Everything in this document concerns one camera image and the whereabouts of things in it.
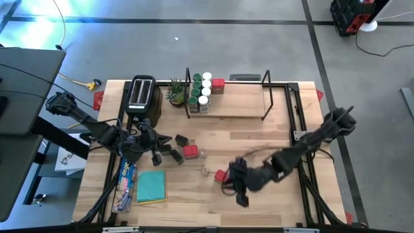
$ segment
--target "spice rack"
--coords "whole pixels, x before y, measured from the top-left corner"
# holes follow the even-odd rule
[[[184,83],[184,99],[186,104],[187,118],[191,117],[237,117],[237,118],[261,118],[265,119],[267,113],[273,106],[272,87],[270,81],[270,71],[267,70],[261,83],[241,83],[226,82],[224,94],[212,94],[210,109],[208,113],[190,113],[188,111],[188,93],[191,93],[191,75],[190,70],[186,69],[186,79]],[[265,100],[263,88],[270,89],[270,107],[265,110]]]

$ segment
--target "small plant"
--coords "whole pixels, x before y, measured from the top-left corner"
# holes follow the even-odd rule
[[[168,84],[166,99],[172,104],[184,103],[184,84],[181,80],[178,81],[176,78],[171,79],[171,83]]]

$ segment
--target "black floor stripe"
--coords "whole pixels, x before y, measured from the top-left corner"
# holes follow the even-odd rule
[[[10,21],[35,22],[40,16],[14,16]],[[42,17],[51,22],[61,22],[60,17]],[[216,25],[306,25],[301,20],[255,20],[255,19],[111,19],[99,17],[65,17],[66,23],[157,23],[157,24],[216,24]]]
[[[10,21],[10,18],[13,16],[14,12],[17,10],[21,3],[21,0],[16,0],[10,10],[8,10],[7,14],[3,17],[3,20],[0,23],[0,33],[5,29],[7,23]]]
[[[49,16],[5,16],[6,21],[15,22],[35,22],[39,18],[47,19],[51,22],[61,22],[60,17]],[[66,23],[156,23],[156,24],[213,24],[213,25],[306,25],[304,20],[260,20],[260,19],[117,19],[106,17],[65,17]],[[313,25],[333,26],[332,21],[311,21]],[[380,26],[414,26],[414,22],[409,21],[381,21]]]
[[[310,34],[310,40],[315,53],[316,63],[318,64],[319,73],[322,80],[322,85],[325,90],[326,100],[328,102],[329,110],[332,111],[336,108],[334,96],[332,94],[331,86],[329,85],[328,76],[326,73],[325,65],[323,63],[321,51],[318,44],[318,38],[316,37],[315,28],[312,24],[312,16],[309,10],[309,5],[307,0],[302,0],[303,9],[305,11],[305,17],[308,23],[308,30]],[[358,188],[358,183],[354,174],[353,166],[351,163],[351,158],[349,156],[348,148],[346,141],[343,137],[338,137],[338,145],[342,157],[343,166],[345,167],[345,174],[347,176],[349,189],[351,191],[352,200],[355,207],[356,217],[359,222],[368,224],[367,216],[365,214],[364,206],[362,204],[362,199],[360,191]]]

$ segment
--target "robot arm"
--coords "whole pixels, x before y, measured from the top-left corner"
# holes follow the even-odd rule
[[[161,154],[158,151],[159,147],[171,140],[171,137],[157,134],[149,126],[150,122],[148,119],[138,123],[141,135],[136,137],[129,136],[126,131],[118,126],[111,126],[106,123],[109,120],[97,121],[77,106],[75,97],[71,93],[57,92],[47,101],[46,110],[54,115],[72,117],[91,131],[97,143],[107,150],[125,157],[130,163],[135,163],[144,152],[151,150],[153,153],[153,164],[158,166],[162,162]]]
[[[356,124],[354,118],[349,114],[352,108],[350,107],[348,110],[335,109],[325,116],[324,123],[320,128],[302,136],[293,147],[271,154],[269,159],[263,161],[261,167],[248,168],[242,157],[231,162],[229,177],[224,185],[231,186],[235,190],[237,204],[248,207],[246,189],[256,192],[269,181],[280,182],[293,171],[302,155],[317,150],[323,141],[350,134]]]

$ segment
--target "white jar lid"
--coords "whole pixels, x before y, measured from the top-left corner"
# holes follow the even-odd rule
[[[203,88],[201,89],[201,94],[204,96],[210,96],[212,94],[212,90],[210,88]]]
[[[203,80],[211,80],[212,79],[212,74],[210,72],[205,72],[204,74],[202,74],[202,79]]]
[[[212,87],[211,81],[209,81],[209,80],[202,81],[202,87],[203,88],[211,88]]]
[[[207,98],[207,96],[200,96],[200,97],[199,97],[199,103],[200,103],[200,104],[207,104],[207,103],[208,103],[208,98]]]

